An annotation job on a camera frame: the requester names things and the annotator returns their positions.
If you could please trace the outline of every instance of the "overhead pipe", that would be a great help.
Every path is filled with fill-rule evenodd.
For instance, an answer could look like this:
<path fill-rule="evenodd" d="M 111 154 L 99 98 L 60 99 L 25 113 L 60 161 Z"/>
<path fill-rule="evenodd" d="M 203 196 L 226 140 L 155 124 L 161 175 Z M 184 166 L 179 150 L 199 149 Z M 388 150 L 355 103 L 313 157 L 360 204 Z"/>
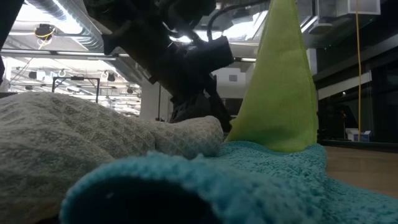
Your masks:
<path fill-rule="evenodd" d="M 101 38 L 101 32 L 74 1 L 27 0 L 27 2 L 43 13 L 53 16 L 59 22 L 68 23 L 70 26 L 61 27 L 61 29 L 80 26 L 80 33 L 78 34 L 88 35 L 89 37 L 76 38 L 76 41 L 89 51 L 103 52 L 104 43 Z"/>
<path fill-rule="evenodd" d="M 61 24 L 69 23 L 71 26 L 80 26 L 81 29 L 79 30 L 80 32 L 78 35 L 81 35 L 82 37 L 74 37 L 74 39 L 90 52 L 103 52 L 104 43 L 101 37 L 101 32 L 93 24 L 88 15 L 81 10 L 81 7 L 75 3 L 75 1 L 27 0 L 27 3 L 34 6 L 36 9 L 41 10 L 43 13 L 50 14 Z M 120 70 L 127 81 L 141 84 L 142 76 L 136 72 L 138 69 L 128 66 L 121 59 L 108 61 L 106 63 L 109 63 L 116 69 Z"/>

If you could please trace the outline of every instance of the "light fixture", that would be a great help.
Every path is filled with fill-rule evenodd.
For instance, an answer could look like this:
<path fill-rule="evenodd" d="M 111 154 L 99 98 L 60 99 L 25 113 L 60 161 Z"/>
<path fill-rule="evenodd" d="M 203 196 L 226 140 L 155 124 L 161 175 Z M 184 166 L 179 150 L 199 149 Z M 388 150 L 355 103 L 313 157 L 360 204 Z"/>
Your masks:
<path fill-rule="evenodd" d="M 37 78 L 37 72 L 29 72 L 28 77 L 36 79 Z"/>
<path fill-rule="evenodd" d="M 34 32 L 26 32 L 26 31 L 11 31 L 8 35 L 35 35 Z"/>
<path fill-rule="evenodd" d="M 109 82 L 114 82 L 116 80 L 116 78 L 114 77 L 114 73 L 109 73 L 107 80 Z"/>
<path fill-rule="evenodd" d="M 134 90 L 131 88 L 131 86 L 129 86 L 129 88 L 127 88 L 127 93 L 128 94 L 134 93 Z"/>

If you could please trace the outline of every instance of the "teal towel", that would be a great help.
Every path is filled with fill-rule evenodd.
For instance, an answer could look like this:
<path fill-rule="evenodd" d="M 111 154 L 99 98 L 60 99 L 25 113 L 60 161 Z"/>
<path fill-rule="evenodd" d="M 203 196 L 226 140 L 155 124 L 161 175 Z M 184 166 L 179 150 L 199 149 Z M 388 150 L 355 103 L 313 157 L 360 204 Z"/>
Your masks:
<path fill-rule="evenodd" d="M 149 154 L 103 165 L 62 203 L 64 224 L 398 223 L 398 200 L 326 176 L 326 152 L 225 143 L 220 157 Z"/>

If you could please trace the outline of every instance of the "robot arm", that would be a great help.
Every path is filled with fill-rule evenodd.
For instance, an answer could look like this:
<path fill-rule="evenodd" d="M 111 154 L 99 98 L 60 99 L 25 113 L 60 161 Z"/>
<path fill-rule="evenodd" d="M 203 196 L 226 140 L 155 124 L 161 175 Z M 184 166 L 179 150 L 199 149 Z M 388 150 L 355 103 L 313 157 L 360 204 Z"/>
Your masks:
<path fill-rule="evenodd" d="M 217 94 L 212 71 L 234 62 L 226 37 L 202 41 L 192 29 L 216 7 L 215 0 L 85 0 L 88 14 L 113 33 L 103 35 L 104 53 L 121 47 L 172 95 L 170 122 L 213 115 L 224 131 L 231 119 Z M 186 35 L 191 45 L 172 37 Z"/>

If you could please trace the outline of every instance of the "green cloth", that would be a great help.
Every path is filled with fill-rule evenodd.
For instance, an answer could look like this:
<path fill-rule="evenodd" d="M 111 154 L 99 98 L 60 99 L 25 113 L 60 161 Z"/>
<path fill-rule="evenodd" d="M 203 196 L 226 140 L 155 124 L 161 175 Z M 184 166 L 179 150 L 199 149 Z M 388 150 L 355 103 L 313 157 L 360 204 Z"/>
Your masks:
<path fill-rule="evenodd" d="M 295 0 L 272 1 L 250 86 L 227 141 L 298 152 L 317 141 L 315 87 Z"/>

